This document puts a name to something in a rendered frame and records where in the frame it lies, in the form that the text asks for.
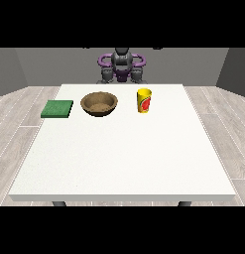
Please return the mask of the brown wooden bowl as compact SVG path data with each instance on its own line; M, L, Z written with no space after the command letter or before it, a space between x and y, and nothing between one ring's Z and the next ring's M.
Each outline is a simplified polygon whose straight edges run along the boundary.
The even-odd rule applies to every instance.
M80 101L82 109L94 117L109 115L117 106L118 99L109 92L91 92L86 94Z

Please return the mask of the yellow cup with melon print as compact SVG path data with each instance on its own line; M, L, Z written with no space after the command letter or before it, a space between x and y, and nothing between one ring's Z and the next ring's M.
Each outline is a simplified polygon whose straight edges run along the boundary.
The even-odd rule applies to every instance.
M151 97L152 91L147 87L140 88L137 91L137 105L139 113L149 112Z

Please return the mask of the green square pad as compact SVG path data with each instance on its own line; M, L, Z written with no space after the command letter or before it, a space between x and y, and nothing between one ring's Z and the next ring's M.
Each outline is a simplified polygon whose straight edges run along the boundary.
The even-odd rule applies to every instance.
M49 100L42 113L42 118L67 118L73 106L72 100Z

